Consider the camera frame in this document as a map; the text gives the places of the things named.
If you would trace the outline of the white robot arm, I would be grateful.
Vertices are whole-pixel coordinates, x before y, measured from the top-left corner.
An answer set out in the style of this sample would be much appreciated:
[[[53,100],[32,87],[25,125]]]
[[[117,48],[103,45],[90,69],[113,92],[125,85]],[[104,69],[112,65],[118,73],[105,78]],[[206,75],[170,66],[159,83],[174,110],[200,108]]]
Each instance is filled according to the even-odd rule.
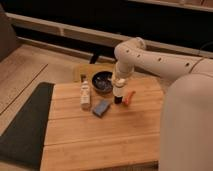
[[[153,52],[136,37],[119,43],[115,80],[136,67],[172,81],[160,123],[159,171],[213,171],[213,59]]]

